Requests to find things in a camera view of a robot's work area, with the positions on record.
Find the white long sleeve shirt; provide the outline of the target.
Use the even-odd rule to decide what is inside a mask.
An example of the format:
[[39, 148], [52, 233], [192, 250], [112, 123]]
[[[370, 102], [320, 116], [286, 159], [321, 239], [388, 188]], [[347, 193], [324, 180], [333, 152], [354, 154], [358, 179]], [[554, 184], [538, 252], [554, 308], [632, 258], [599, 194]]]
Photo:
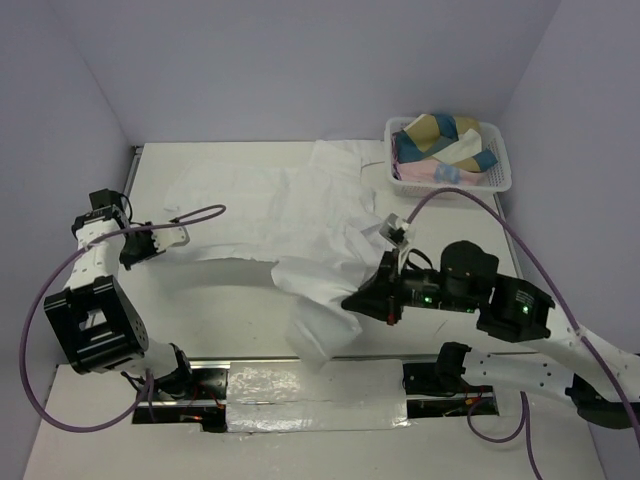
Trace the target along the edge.
[[184, 258], [272, 264], [274, 285], [297, 298], [287, 343], [314, 370], [362, 333], [340, 303], [385, 250], [375, 192], [361, 180], [370, 153], [363, 141], [317, 141], [299, 167], [193, 163], [165, 196], [173, 215], [225, 205], [218, 220], [189, 227]]

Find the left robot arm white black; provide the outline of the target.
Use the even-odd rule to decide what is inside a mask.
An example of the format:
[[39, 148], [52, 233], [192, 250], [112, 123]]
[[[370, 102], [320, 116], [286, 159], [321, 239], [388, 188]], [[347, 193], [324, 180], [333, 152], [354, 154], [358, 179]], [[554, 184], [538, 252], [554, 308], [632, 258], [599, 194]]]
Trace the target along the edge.
[[75, 219], [79, 257], [63, 290], [44, 300], [45, 314], [73, 369], [79, 374], [116, 371], [134, 386], [154, 378], [154, 394], [184, 399], [196, 374], [173, 343], [154, 341], [117, 280], [119, 269], [150, 260], [189, 242], [183, 227], [153, 230], [131, 223], [125, 197], [103, 189], [89, 195], [91, 209]]

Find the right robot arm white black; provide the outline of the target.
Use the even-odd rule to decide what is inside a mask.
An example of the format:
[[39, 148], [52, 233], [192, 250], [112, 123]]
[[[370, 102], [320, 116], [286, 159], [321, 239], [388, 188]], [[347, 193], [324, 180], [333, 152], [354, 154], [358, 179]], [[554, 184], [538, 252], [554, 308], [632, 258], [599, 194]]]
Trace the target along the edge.
[[471, 242], [447, 246], [439, 269], [403, 262], [398, 250], [386, 252], [373, 276], [341, 306], [388, 325], [397, 324], [407, 307], [471, 314], [476, 329], [489, 337], [547, 358], [509, 360], [448, 341], [428, 379], [414, 373], [407, 381], [410, 393], [445, 396], [510, 388], [573, 407], [579, 417], [604, 428], [627, 429], [639, 421], [638, 355], [573, 327], [550, 295], [500, 274], [497, 257]]

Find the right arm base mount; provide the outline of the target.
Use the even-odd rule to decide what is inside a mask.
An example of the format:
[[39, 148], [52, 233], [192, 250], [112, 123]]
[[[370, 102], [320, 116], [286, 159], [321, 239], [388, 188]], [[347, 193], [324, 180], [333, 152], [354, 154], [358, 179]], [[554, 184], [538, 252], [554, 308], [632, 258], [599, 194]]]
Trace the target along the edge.
[[410, 420], [465, 417], [469, 411], [472, 416], [499, 415], [491, 386], [446, 386], [436, 375], [435, 359], [404, 360], [402, 386]]

